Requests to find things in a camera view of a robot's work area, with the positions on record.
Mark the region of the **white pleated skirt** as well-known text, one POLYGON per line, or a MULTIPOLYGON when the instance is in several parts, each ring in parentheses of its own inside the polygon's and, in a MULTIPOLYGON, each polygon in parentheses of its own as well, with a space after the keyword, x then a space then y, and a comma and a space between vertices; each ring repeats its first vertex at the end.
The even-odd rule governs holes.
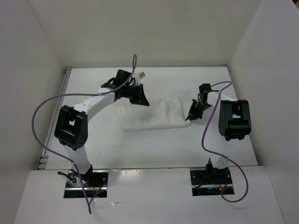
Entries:
POLYGON ((124 132, 184 128, 191 124, 186 120, 191 101, 158 98, 149 106, 124 105, 115 109, 124 132))

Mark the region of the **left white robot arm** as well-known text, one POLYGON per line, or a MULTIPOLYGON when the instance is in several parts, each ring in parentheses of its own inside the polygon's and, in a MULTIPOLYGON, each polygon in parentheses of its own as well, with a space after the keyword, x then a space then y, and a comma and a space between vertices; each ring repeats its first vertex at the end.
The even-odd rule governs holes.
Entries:
POLYGON ((89 121, 102 109, 121 98, 129 99, 133 105, 149 106, 141 83, 144 77, 144 72, 131 74, 125 70, 118 70, 116 77, 105 82, 95 96, 74 106, 61 107, 54 136, 64 146, 71 159, 72 175, 80 185, 86 187, 94 181, 93 167, 85 150, 89 121))

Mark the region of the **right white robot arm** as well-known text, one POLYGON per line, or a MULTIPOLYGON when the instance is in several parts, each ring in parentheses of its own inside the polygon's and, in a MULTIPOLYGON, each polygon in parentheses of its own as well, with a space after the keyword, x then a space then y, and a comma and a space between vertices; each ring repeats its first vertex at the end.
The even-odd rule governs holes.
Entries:
POLYGON ((201 137, 201 147, 205 152, 212 154, 216 161, 209 158, 204 173, 192 176, 196 188, 202 185, 224 183, 222 179, 228 174, 229 164, 235 165, 242 175, 246 176, 240 165, 231 159, 231 150, 236 141, 243 140, 251 132, 249 103, 247 100, 224 95, 222 92, 228 88, 227 86, 220 90, 213 90, 212 87, 214 85, 211 84, 199 86, 197 99, 192 100, 186 117, 186 121, 202 119, 204 111, 213 109, 201 137), (218 131, 224 142, 220 149, 211 150, 205 146, 205 137, 216 111, 219 111, 218 131))

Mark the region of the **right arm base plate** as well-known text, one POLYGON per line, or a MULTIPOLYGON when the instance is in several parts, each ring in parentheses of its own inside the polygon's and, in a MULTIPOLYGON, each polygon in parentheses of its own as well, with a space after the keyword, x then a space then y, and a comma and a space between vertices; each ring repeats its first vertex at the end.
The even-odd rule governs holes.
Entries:
POLYGON ((228 168, 207 171, 206 169, 191 169, 191 186, 193 196, 234 195, 233 182, 228 168))

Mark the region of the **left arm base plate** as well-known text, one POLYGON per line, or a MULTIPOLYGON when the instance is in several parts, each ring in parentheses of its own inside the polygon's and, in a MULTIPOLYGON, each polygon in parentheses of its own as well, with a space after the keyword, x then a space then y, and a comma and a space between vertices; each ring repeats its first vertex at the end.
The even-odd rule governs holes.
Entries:
MULTIPOLYGON (((60 175, 64 175, 66 177, 64 198, 84 198, 79 178, 75 177, 71 170, 69 170, 67 174, 61 172, 60 175)), ((92 178, 93 179, 90 183, 84 182, 87 198, 106 198, 108 171, 95 170, 92 178)))

